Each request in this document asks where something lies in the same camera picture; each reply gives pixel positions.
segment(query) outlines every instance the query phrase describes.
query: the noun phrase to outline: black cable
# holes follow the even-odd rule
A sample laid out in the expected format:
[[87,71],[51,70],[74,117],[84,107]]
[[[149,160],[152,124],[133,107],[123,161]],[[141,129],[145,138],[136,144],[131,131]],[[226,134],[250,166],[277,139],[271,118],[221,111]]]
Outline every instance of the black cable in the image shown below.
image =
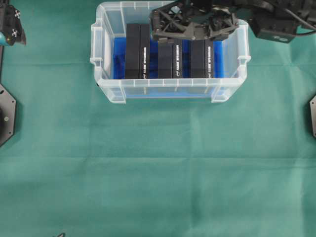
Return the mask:
[[310,23],[308,23],[307,21],[303,20],[301,17],[299,17],[298,15],[296,15],[294,12],[290,11],[287,8],[281,8],[283,11],[287,12],[288,14],[290,14],[291,16],[293,16],[296,20],[298,20],[299,22],[301,22],[302,24],[304,24],[305,26],[311,28],[312,30],[316,31],[316,27],[311,25]]
[[316,34],[316,31],[309,31],[309,32],[306,32],[306,33],[297,33],[297,34],[294,34],[294,36],[302,37],[302,36],[310,36],[310,35],[313,35],[313,34]]

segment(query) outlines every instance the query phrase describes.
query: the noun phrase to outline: transparent plastic bin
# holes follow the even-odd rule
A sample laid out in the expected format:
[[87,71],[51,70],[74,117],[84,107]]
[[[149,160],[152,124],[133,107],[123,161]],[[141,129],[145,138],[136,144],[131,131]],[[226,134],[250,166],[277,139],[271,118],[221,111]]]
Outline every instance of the transparent plastic bin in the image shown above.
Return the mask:
[[211,102],[225,102],[247,78],[251,59],[248,24],[223,41],[224,78],[212,79],[114,79],[114,39],[126,37],[126,24],[149,23],[150,12],[170,1],[104,2],[97,8],[96,22],[91,26],[91,58],[94,79],[113,103],[127,98],[210,97]]

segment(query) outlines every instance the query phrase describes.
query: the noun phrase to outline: black box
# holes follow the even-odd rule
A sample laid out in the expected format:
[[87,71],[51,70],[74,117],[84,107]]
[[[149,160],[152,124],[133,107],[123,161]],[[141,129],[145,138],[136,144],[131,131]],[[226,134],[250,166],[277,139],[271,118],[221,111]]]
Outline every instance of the black box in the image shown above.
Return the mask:
[[205,74],[206,78],[214,78],[214,42],[206,39],[205,45]]
[[190,78],[204,78],[204,40],[191,41]]
[[158,44],[158,78],[172,78],[172,44]]
[[172,78],[182,77],[182,40],[174,39],[172,52]]
[[127,24],[125,79],[139,78],[140,25]]
[[150,58],[150,28],[149,24],[140,25],[140,68],[139,78],[149,79]]

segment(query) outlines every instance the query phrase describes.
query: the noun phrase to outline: green tablecloth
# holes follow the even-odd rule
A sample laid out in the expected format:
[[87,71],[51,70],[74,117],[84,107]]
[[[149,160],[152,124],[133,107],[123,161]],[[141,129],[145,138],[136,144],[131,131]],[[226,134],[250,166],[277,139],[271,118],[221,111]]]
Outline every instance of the green tablecloth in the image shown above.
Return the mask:
[[316,38],[256,39],[244,85],[209,99],[111,104],[95,85],[100,1],[12,0],[26,47],[7,47],[18,102],[0,148],[3,237],[314,237]]

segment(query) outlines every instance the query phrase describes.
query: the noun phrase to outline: metal bracket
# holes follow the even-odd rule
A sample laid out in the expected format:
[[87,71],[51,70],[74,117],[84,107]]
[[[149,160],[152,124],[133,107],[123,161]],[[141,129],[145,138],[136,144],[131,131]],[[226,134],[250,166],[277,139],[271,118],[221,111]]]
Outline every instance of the metal bracket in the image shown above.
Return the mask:
[[15,108],[16,101],[0,84],[0,117],[3,127],[0,130],[0,146],[2,146],[14,134]]
[[310,107],[312,114],[313,136],[316,138],[316,96],[310,101]]

